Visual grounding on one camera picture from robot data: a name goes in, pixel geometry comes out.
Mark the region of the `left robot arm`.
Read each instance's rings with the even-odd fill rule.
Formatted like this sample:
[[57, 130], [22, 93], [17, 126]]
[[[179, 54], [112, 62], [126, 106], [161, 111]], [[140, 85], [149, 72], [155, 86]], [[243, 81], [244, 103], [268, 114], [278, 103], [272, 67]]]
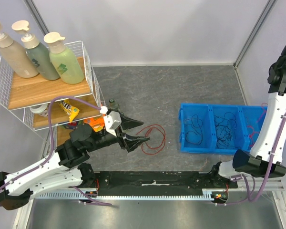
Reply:
[[143, 125], [143, 122], [110, 110], [103, 117], [104, 128], [95, 131], [83, 123], [72, 130], [70, 138], [57, 147], [51, 147], [48, 156], [18, 172], [0, 172], [0, 207], [14, 210], [48, 191], [73, 187], [91, 187], [96, 175], [86, 161], [89, 153], [119, 144], [127, 152], [134, 151], [149, 140], [146, 136], [131, 136], [125, 133]]

